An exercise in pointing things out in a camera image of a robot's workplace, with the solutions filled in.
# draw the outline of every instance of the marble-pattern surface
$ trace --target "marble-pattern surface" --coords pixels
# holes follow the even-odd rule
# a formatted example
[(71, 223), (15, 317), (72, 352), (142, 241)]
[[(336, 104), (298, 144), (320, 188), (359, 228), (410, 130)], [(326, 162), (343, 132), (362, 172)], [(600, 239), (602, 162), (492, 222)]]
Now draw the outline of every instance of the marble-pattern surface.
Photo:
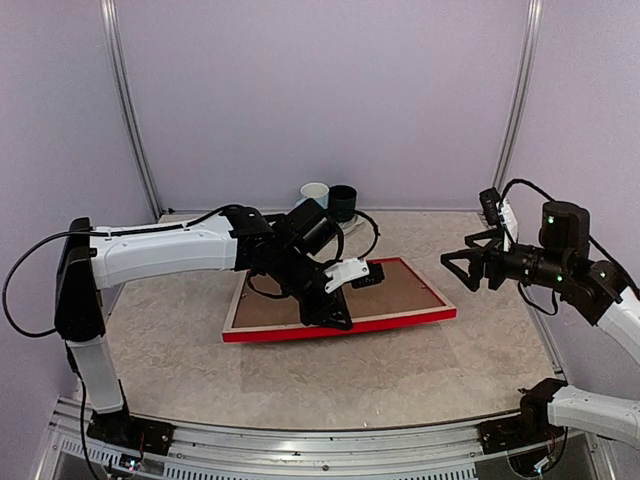
[[(131, 282), (107, 325), (131, 410), (263, 428), (417, 425), (517, 408), (518, 388), (553, 376), (513, 284), (472, 293), (439, 263), (441, 253), (464, 248), (464, 235), (483, 229), (476, 214), (373, 216), (382, 237), (372, 257), (411, 261), (458, 307), (458, 318), (319, 340), (223, 344), (238, 273)], [(370, 239), (368, 227), (356, 230), (345, 256)]]

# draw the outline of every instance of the wooden board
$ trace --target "wooden board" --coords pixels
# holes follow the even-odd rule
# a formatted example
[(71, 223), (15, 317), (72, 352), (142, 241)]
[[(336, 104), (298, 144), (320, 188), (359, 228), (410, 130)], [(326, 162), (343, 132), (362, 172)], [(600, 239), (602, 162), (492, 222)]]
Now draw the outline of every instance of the wooden board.
[[(258, 295), (243, 275), (222, 333), (224, 342), (264, 342), (348, 335), (401, 328), (455, 318), (456, 308), (401, 258), (373, 260), (382, 263), (385, 280), (362, 289), (343, 287), (353, 328), (348, 332), (300, 323), (293, 298), (271, 300)], [(257, 289), (279, 293), (269, 277), (253, 279)]]

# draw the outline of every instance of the white bracket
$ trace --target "white bracket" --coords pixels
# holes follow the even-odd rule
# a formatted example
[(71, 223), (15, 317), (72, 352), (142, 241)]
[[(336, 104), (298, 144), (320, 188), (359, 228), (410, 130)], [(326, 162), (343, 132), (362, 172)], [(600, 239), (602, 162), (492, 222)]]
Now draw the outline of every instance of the white bracket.
[(502, 228), (505, 230), (504, 234), (504, 251), (508, 252), (511, 248), (511, 241), (509, 240), (509, 236), (506, 231), (511, 234), (511, 238), (513, 238), (514, 242), (518, 241), (518, 220), (516, 219), (515, 213), (513, 213), (513, 209), (511, 208), (511, 204), (509, 200), (504, 200), (502, 202), (502, 207), (498, 212), (498, 216), (500, 217), (500, 223), (502, 224)]
[(369, 275), (369, 267), (363, 258), (349, 258), (332, 265), (324, 273), (330, 279), (324, 290), (331, 293), (345, 283)]

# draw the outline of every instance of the red board edge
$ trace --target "red board edge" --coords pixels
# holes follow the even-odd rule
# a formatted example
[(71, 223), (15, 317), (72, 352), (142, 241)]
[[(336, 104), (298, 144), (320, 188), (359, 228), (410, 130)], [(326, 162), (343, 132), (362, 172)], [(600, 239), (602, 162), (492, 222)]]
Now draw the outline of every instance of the red board edge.
[(407, 315), (406, 317), (373, 320), (370, 322), (358, 322), (353, 324), (349, 331), (333, 328), (305, 327), (283, 330), (267, 330), (262, 332), (226, 332), (222, 334), (224, 343), (258, 343), (258, 342), (283, 342), (286, 340), (303, 340), (307, 338), (335, 337), (340, 335), (352, 335), (355, 333), (379, 332), (396, 328), (413, 327), (425, 323), (439, 322), (455, 318), (458, 310), (452, 307), (433, 313), (419, 315)]

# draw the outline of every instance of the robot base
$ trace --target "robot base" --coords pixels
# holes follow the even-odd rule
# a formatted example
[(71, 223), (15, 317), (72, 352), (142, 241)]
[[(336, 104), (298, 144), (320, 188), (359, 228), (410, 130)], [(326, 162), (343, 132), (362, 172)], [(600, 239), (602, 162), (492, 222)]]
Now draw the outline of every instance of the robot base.
[(548, 425), (524, 438), (521, 415), (483, 422), (478, 425), (478, 431), (485, 455), (546, 442), (552, 436), (560, 438), (564, 434), (563, 428)]
[(166, 457), (175, 428), (167, 422), (134, 417), (125, 403), (117, 412), (102, 415), (94, 412), (87, 436), (118, 447)]

